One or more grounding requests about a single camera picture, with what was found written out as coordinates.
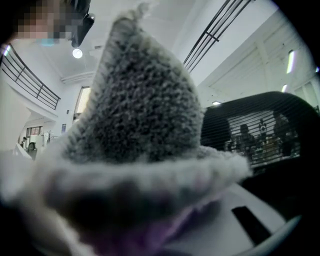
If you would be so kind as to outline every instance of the white wall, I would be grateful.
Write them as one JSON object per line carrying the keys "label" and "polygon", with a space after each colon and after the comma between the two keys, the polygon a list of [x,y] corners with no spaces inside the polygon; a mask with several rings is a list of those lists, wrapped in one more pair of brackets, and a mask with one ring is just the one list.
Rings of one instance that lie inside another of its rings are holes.
{"label": "white wall", "polygon": [[16,93],[0,77],[0,151],[15,148],[19,133],[30,114]]}
{"label": "white wall", "polygon": [[56,110],[58,118],[53,128],[54,136],[61,136],[62,124],[66,124],[66,131],[70,129],[73,124],[74,113],[81,88],[90,85],[90,82],[65,85]]}
{"label": "white wall", "polygon": [[16,84],[10,77],[8,77],[2,70],[0,71],[2,83],[6,83],[16,92],[19,101],[23,103],[28,109],[31,109],[47,118],[56,119],[57,111],[43,104],[40,100],[30,95],[18,84]]}
{"label": "white wall", "polygon": [[29,69],[56,95],[61,98],[64,85],[41,47],[28,40],[15,40],[12,43],[15,51]]}
{"label": "white wall", "polygon": [[[195,19],[192,19],[192,17],[188,19],[189,23],[185,24],[184,32],[181,32],[181,36],[175,42],[173,48],[173,53],[175,53],[182,62],[224,1],[225,0],[208,0],[202,9],[201,6],[198,7],[200,11],[190,14],[196,17]],[[191,72],[191,77],[195,85],[198,86],[204,81],[210,73],[241,46],[277,9],[278,7],[269,0],[251,2],[220,37],[220,42],[214,44],[197,67]]]}

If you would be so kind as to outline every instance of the gray knitted hat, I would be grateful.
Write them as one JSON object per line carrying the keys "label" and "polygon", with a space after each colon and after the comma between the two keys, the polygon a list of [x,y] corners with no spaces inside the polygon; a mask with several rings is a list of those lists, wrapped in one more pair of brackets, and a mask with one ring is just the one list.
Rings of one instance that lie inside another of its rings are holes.
{"label": "gray knitted hat", "polygon": [[114,21],[86,110],[36,162],[45,203],[97,255],[153,254],[250,175],[242,156],[200,146],[196,88],[141,29],[146,6]]}

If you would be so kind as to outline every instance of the metal handrail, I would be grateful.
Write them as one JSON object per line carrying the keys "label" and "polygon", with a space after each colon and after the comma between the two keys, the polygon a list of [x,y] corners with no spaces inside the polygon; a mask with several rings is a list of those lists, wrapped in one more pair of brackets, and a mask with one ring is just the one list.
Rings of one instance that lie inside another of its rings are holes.
{"label": "metal handrail", "polygon": [[226,0],[223,3],[183,62],[190,73],[251,1],[254,0]]}
{"label": "metal handrail", "polygon": [[1,69],[9,78],[40,102],[56,110],[61,98],[30,70],[11,44],[10,51],[2,55],[1,60]]}

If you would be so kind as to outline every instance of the white surface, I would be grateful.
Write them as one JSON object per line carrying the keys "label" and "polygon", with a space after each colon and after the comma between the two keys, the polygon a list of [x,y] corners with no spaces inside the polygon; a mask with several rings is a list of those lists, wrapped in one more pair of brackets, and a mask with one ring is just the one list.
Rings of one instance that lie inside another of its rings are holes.
{"label": "white surface", "polygon": [[[207,27],[225,0],[209,0],[202,12],[197,14],[192,26],[183,38],[179,38],[179,47],[174,51],[181,61],[184,61],[197,39]],[[228,27],[220,37],[220,42],[207,52],[197,67],[191,72],[196,85],[199,85],[230,56],[248,37],[250,37],[275,11],[277,7],[270,0],[252,1]]]}
{"label": "white surface", "polygon": [[0,151],[13,150],[30,111],[0,75]]}
{"label": "white surface", "polygon": [[[162,45],[171,49],[196,1],[202,2],[203,0],[156,0],[155,2],[158,2],[158,5],[142,21],[142,26]],[[104,45],[114,18],[119,12],[135,7],[138,2],[141,1],[91,1],[89,12],[95,15],[95,23],[79,47],[83,52],[81,59],[75,59],[72,56],[71,42],[64,40],[52,47],[41,47],[43,53],[50,59],[54,69],[63,78],[94,71],[102,52],[102,50],[94,50],[94,46]],[[92,56],[92,53],[90,54],[91,51],[95,52],[96,57]]]}
{"label": "white surface", "polygon": [[[289,51],[294,65],[287,74]],[[286,92],[311,82],[320,104],[320,86],[308,48],[284,17],[275,12],[252,36],[201,83],[197,89],[203,107],[269,91]]]}
{"label": "white surface", "polygon": [[242,206],[248,207],[272,234],[285,224],[274,209],[234,184],[221,198],[212,220],[166,247],[192,256],[232,256],[253,248],[250,238],[231,212]]}

